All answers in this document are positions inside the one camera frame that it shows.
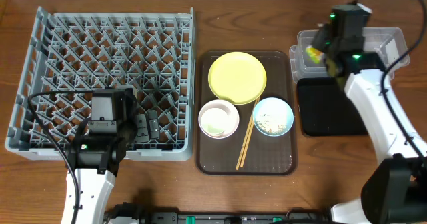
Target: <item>light blue bowl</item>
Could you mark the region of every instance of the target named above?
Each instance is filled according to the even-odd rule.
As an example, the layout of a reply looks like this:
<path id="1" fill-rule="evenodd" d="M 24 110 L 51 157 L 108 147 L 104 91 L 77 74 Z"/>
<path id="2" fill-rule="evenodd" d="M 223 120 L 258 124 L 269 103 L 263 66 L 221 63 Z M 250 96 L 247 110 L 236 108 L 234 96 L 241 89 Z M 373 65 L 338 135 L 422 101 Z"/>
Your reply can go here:
<path id="1" fill-rule="evenodd" d="M 257 123 L 257 120 L 265 119 L 265 117 L 262 117 L 263 115 L 267 115 L 269 119 L 274 121 L 274 123 L 278 123 L 280 125 L 284 124 L 284 130 L 273 134 L 264 131 Z M 291 129 L 292 124 L 294 124 L 294 112 L 291 107 L 285 101 L 275 97 L 262 99 L 255 106 L 254 111 L 252 112 L 252 118 L 256 129 L 269 137 L 279 137 L 287 133 Z"/>

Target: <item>transparent bin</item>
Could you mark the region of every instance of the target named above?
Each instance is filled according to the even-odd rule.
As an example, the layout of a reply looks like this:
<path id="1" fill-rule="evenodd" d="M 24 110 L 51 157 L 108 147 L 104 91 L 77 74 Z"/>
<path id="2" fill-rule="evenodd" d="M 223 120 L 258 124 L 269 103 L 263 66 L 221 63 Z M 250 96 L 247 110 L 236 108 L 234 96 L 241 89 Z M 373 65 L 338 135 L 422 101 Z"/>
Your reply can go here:
<path id="1" fill-rule="evenodd" d="M 160 138 L 134 141 L 127 159 L 185 161 L 193 154 L 195 18 L 190 13 L 56 13 L 37 10 L 6 150 L 31 160 L 61 160 L 28 110 L 48 90 L 132 87 L 137 112 L 157 111 Z M 36 98 L 36 112 L 64 148 L 91 115 L 82 94 Z"/>
<path id="2" fill-rule="evenodd" d="M 295 83 L 302 78 L 328 77 L 326 68 L 322 64 L 314 63 L 305 52 L 317 30 L 300 31 L 297 35 L 298 44 L 289 49 L 289 58 L 292 70 L 292 79 Z M 367 27 L 363 30 L 365 36 L 365 51 L 375 51 L 388 67 L 407 50 L 403 32 L 398 27 Z M 406 56 L 390 72 L 391 79 L 394 71 L 408 65 L 409 56 Z"/>

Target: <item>clear plastic container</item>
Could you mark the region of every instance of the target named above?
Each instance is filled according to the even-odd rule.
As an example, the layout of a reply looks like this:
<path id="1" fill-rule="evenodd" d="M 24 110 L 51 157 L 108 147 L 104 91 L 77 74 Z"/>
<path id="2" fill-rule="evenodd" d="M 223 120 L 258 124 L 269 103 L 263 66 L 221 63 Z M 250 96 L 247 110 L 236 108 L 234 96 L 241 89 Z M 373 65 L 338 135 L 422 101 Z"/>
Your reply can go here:
<path id="1" fill-rule="evenodd" d="M 328 77 L 326 68 L 322 64 L 314 63 L 305 52 L 311 44 L 317 30 L 300 31 L 297 36 L 298 44 L 289 49 L 289 58 L 292 70 L 292 79 L 296 83 L 301 78 Z M 375 51 L 388 67 L 407 50 L 402 30 L 398 27 L 367 27 L 363 30 L 365 36 L 365 51 Z M 390 72 L 393 79 L 394 71 L 409 64 L 406 56 Z"/>

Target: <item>green connector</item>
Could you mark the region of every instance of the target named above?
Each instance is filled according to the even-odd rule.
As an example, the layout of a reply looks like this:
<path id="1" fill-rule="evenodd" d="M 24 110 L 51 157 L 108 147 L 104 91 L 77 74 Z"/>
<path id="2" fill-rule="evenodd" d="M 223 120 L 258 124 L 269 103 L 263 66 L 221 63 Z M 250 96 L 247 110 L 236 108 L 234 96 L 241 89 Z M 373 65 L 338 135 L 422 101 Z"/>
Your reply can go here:
<path id="1" fill-rule="evenodd" d="M 195 217 L 187 217 L 187 224 L 195 224 Z"/>

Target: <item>tray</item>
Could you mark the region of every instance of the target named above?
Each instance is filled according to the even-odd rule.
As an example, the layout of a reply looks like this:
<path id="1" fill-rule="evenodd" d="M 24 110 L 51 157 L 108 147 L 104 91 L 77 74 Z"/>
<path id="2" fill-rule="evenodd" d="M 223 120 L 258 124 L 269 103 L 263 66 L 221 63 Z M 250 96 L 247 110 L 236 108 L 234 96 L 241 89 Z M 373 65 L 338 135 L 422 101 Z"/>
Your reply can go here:
<path id="1" fill-rule="evenodd" d="M 199 99 L 197 111 L 207 102 L 216 99 L 209 88 L 207 75 L 212 63 L 229 51 L 209 51 L 201 60 L 197 76 Z M 245 51 L 261 61 L 267 73 L 267 85 L 261 99 L 277 97 L 287 101 L 293 108 L 293 87 L 289 58 L 278 51 Z M 236 105 L 240 123 L 235 133 L 225 139 L 213 139 L 195 125 L 197 150 L 196 165 L 208 175 L 288 175 L 297 165 L 295 122 L 291 130 L 281 137 L 267 137 L 256 128 L 252 131 L 243 168 L 236 171 L 240 149 L 249 123 L 254 102 Z"/>
<path id="2" fill-rule="evenodd" d="M 37 10 L 6 149 L 32 160 L 60 160 L 34 122 L 27 97 L 48 90 L 132 87 L 138 113 L 155 110 L 160 138 L 135 140 L 126 158 L 184 161 L 192 155 L 195 25 L 189 14 L 56 13 Z M 62 148 L 91 115 L 91 97 L 35 99 L 36 111 Z"/>

